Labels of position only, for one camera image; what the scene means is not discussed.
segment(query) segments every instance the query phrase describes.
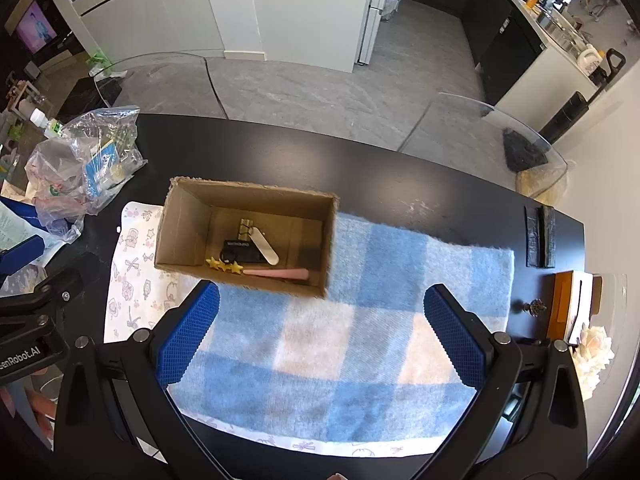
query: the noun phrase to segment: white flower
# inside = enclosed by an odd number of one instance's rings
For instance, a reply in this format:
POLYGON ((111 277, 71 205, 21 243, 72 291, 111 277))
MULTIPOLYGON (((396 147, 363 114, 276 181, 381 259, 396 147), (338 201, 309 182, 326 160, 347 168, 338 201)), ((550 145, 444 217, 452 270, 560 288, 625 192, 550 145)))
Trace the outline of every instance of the white flower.
POLYGON ((602 326, 582 326, 580 344, 572 349, 575 372, 578 375, 582 400, 591 399, 600 382, 600 371, 615 357, 611 351, 611 338, 602 326))

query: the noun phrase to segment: tv screen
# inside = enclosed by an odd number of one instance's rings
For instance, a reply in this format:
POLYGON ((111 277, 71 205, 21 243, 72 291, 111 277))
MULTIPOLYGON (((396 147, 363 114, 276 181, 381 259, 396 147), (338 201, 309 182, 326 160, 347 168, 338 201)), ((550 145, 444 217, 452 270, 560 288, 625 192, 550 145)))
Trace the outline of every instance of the tv screen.
POLYGON ((35 54, 57 36, 56 31, 53 30, 42 13, 42 9, 35 1, 20 18, 15 30, 32 54, 35 54))

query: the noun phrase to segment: transparent chair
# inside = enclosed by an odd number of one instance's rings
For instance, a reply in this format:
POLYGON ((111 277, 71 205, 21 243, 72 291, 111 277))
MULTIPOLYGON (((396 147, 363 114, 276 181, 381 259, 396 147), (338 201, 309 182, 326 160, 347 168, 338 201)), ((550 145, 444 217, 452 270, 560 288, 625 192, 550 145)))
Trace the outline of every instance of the transparent chair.
POLYGON ((142 112, 227 119, 207 59, 158 52, 129 57, 94 76, 107 107, 136 105, 142 112))
POLYGON ((526 124, 486 103, 439 93, 398 148, 538 198, 567 172, 562 156, 526 124))

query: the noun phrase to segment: person's fingers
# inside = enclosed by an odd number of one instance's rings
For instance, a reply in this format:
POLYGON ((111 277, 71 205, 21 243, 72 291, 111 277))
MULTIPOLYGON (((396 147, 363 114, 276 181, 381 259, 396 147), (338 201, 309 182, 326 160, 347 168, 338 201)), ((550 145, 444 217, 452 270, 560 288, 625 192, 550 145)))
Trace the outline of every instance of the person's fingers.
POLYGON ((46 436, 49 440, 53 440, 53 427, 51 426, 49 419, 39 412, 36 412, 35 416, 38 426, 42 430, 42 433, 44 433, 44 436, 46 436))
POLYGON ((38 394, 33 390, 25 389, 27 393, 27 399, 34 412, 42 413, 43 415, 49 415, 51 418, 56 418, 56 403, 47 399, 43 394, 38 394))
POLYGON ((9 413, 11 413, 11 416, 14 416, 14 400, 11 398, 11 395, 9 395, 9 392, 6 390, 6 388, 0 388, 0 399, 2 399, 2 402, 4 402, 4 405, 9 410, 9 413))

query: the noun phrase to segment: open cardboard box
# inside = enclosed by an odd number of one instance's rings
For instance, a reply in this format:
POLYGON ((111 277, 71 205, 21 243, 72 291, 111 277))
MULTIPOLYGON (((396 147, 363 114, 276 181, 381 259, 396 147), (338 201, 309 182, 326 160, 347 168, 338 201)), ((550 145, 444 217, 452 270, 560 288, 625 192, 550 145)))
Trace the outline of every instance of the open cardboard box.
POLYGON ((179 176, 172 179, 164 202, 155 265, 217 283, 324 298, 337 209, 332 194, 179 176), (205 259, 218 259, 224 240, 238 238, 242 218, 254 221, 280 257, 276 266, 246 268, 303 267, 309 270, 308 282, 211 269, 205 259))

